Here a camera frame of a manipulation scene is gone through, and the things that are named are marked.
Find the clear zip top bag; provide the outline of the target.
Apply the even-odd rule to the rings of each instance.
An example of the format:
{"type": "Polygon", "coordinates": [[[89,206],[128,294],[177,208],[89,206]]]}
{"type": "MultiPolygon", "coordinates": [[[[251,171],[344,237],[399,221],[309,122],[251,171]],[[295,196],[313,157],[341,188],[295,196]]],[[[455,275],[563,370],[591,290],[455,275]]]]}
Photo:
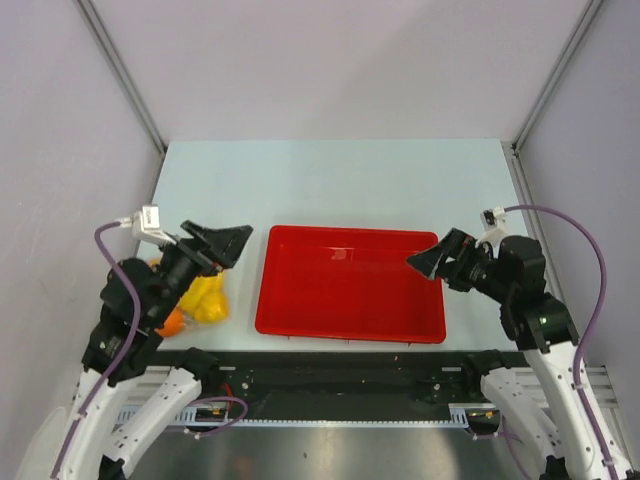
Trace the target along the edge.
{"type": "Polygon", "coordinates": [[[219,324],[230,314],[225,292],[225,273],[199,276],[178,301],[161,328],[156,332],[163,338],[175,337],[188,331],[219,324]]]}

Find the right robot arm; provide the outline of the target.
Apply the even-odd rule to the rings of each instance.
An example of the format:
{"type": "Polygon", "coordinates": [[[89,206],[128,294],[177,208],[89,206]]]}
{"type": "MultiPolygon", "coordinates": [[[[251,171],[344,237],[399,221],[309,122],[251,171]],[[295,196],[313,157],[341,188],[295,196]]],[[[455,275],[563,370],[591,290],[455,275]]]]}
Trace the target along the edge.
{"type": "Polygon", "coordinates": [[[571,315],[546,289],[546,259],[537,240],[508,235],[493,246],[452,229],[407,262],[452,290],[476,290],[498,303],[503,329],[535,374],[547,405],[524,391],[497,350],[467,358],[461,388],[469,399],[487,399],[497,408],[505,434],[522,442],[539,478],[638,478],[576,356],[579,336],[571,315]]]}

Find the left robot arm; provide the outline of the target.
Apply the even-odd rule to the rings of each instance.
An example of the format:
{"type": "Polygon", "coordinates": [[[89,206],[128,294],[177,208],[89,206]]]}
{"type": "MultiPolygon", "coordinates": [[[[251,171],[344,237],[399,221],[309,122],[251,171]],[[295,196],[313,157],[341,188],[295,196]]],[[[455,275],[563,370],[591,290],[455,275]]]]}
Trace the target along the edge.
{"type": "Polygon", "coordinates": [[[133,417],[116,422],[181,298],[197,278],[233,268],[253,233],[249,225],[212,229],[184,221],[181,227],[185,236],[170,235],[138,211],[96,228],[94,240],[110,265],[99,321],[69,409],[57,409],[43,422],[17,478],[128,479],[180,411],[219,392],[219,361],[192,347],[133,417]]]}

